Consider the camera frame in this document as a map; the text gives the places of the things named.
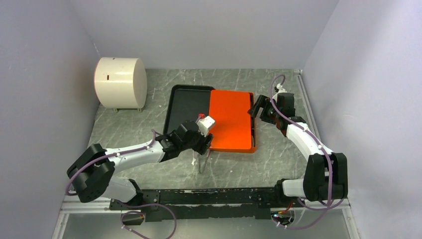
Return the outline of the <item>pink handled metal tongs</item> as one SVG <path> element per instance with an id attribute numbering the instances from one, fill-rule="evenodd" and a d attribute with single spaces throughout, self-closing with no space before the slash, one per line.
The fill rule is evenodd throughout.
<path id="1" fill-rule="evenodd" d="M 207 150 L 205 154 L 198 155 L 198 173 L 202 174 L 210 158 L 211 151 Z"/>

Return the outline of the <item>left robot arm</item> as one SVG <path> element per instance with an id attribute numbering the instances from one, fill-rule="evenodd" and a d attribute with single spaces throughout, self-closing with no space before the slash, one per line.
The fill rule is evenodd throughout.
<path id="1" fill-rule="evenodd" d="M 182 151 L 191 149 L 203 155 L 209 149 L 215 124 L 211 117 L 186 121 L 167 134 L 153 133 L 153 138 L 142 144 L 103 148 L 93 144 L 68 168 L 70 179 L 66 186 L 67 196 L 78 196 L 88 203 L 100 197 L 124 203 L 129 209 L 137 209 L 144 203 L 143 193 L 133 179 L 122 179 L 114 174 L 148 163 L 161 163 L 177 158 Z"/>

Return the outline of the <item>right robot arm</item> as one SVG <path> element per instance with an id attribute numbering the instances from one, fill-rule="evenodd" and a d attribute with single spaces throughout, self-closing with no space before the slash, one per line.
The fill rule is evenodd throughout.
<path id="1" fill-rule="evenodd" d="M 249 109 L 252 118 L 271 123 L 304 156 L 307 165 L 302 179 L 281 179 L 275 185 L 274 202 L 281 207 L 293 197 L 311 202 L 344 199 L 348 195 L 347 158 L 326 147 L 310 131 L 306 121 L 296 115 L 292 93 L 277 93 L 274 98 L 260 95 Z"/>

